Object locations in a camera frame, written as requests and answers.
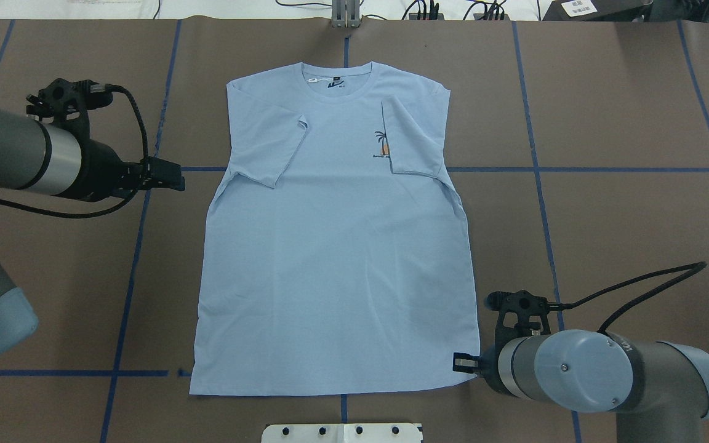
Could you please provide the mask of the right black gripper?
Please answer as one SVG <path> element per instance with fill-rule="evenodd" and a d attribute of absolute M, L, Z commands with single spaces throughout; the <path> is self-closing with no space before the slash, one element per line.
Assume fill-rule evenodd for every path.
<path fill-rule="evenodd" d="M 498 351 L 485 351 L 480 356 L 454 353 L 455 371 L 479 375 L 484 380 L 500 381 L 499 355 Z"/>

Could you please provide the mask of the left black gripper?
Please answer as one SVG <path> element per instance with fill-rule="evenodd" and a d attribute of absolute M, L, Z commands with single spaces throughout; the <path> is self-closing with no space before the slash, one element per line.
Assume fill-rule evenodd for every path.
<path fill-rule="evenodd" d="M 151 189 L 185 191 L 181 165 L 165 159 L 149 158 L 142 152 L 138 162 L 124 162 L 110 146 L 82 138 L 81 168 L 73 184 L 71 199 L 102 200 L 126 198 L 130 193 Z"/>

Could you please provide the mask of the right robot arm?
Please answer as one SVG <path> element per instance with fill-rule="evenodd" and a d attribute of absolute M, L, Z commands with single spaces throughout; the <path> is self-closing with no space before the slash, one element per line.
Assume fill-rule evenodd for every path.
<path fill-rule="evenodd" d="M 507 396 L 614 414 L 619 442 L 701 442 L 709 420 L 709 354 L 665 340 L 563 330 L 455 353 L 453 369 Z"/>

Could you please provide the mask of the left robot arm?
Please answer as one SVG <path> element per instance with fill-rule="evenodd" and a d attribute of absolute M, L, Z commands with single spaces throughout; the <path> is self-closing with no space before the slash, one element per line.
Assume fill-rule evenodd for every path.
<path fill-rule="evenodd" d="M 129 101 L 140 131 L 142 156 L 138 162 L 124 162 L 112 148 L 90 135 L 89 112 L 109 106 L 116 94 Z M 0 110 L 0 189 L 82 202 L 115 198 L 116 204 L 93 212 L 68 213 L 0 198 L 1 207 L 82 220 L 112 214 L 141 191 L 185 190 L 181 167 L 149 153 L 145 123 L 126 88 L 60 81 L 27 100 L 25 116 Z M 28 298 L 0 264 L 0 355 L 30 337 L 38 325 Z"/>

